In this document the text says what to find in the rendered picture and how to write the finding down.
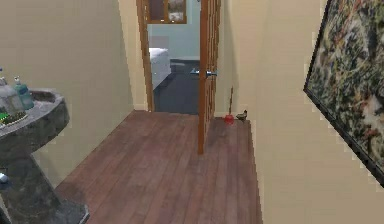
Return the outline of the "red toilet plunger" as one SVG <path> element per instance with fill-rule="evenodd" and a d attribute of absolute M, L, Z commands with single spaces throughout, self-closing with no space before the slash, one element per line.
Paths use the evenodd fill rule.
<path fill-rule="evenodd" d="M 225 123 L 229 125 L 231 125 L 234 122 L 234 117 L 232 115 L 232 101 L 233 101 L 233 94 L 230 94 L 229 111 L 228 111 L 228 114 L 224 117 Z"/>

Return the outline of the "teal soap bottle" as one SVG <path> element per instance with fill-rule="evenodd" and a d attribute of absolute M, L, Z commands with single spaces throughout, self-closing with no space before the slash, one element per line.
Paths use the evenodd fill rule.
<path fill-rule="evenodd" d="M 20 98 L 20 100 L 21 100 L 21 102 L 23 104 L 24 109 L 25 110 L 29 110 L 29 109 L 33 108 L 34 107 L 33 98 L 32 98 L 32 95 L 31 95 L 27 85 L 23 84 L 21 82 L 19 76 L 16 76 L 14 78 L 14 81 L 15 81 L 14 89 L 18 93 L 19 98 Z"/>

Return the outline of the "clear grey bottle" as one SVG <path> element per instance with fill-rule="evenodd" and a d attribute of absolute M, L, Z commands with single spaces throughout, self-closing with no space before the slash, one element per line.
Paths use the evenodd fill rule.
<path fill-rule="evenodd" d="M 23 112 L 24 107 L 16 90 L 7 84 L 4 77 L 1 77 L 3 69 L 0 67 L 0 99 L 2 100 L 8 114 L 15 115 Z"/>

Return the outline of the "grey stone pedestal sink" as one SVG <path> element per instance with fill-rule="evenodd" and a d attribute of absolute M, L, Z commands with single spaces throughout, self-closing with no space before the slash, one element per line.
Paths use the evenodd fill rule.
<path fill-rule="evenodd" d="M 59 197 L 32 154 L 53 140 L 70 117 L 64 97 L 48 88 L 31 91 L 34 107 L 0 129 L 0 214 L 7 224 L 85 224 L 89 210 Z"/>

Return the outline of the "black framed abstract painting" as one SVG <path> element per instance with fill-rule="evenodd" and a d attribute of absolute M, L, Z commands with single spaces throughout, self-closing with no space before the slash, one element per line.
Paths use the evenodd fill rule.
<path fill-rule="evenodd" d="M 384 188 L 384 0 L 327 0 L 303 91 Z"/>

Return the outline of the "brown wooden room door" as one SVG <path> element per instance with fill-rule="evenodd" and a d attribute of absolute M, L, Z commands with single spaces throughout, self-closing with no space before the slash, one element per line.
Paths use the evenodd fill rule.
<path fill-rule="evenodd" d="M 198 153 L 204 152 L 210 122 L 215 113 L 216 77 L 206 77 L 206 71 L 217 72 L 221 0 L 201 0 L 200 64 L 198 105 Z"/>

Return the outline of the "white bed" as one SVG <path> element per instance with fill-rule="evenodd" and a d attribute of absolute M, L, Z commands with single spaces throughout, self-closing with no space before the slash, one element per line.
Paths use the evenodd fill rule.
<path fill-rule="evenodd" d="M 170 74 L 170 56 L 167 48 L 150 48 L 150 63 L 153 89 L 156 89 Z"/>

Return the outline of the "green soap dish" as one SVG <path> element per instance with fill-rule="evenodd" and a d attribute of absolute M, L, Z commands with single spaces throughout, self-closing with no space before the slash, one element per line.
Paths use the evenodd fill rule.
<path fill-rule="evenodd" d="M 0 127 L 12 125 L 13 123 L 24 119 L 26 116 L 26 112 L 17 112 L 13 115 L 7 113 L 0 113 Z"/>

